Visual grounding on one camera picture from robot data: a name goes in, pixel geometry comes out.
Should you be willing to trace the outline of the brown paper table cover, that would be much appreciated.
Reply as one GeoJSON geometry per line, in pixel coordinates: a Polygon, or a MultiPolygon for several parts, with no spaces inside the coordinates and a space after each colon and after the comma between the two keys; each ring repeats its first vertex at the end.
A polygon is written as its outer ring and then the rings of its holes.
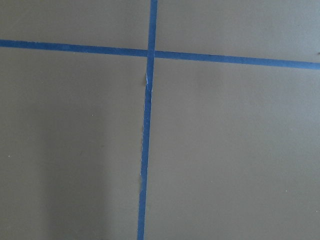
{"type": "Polygon", "coordinates": [[[317,0],[3,0],[3,240],[317,240],[317,0]]]}

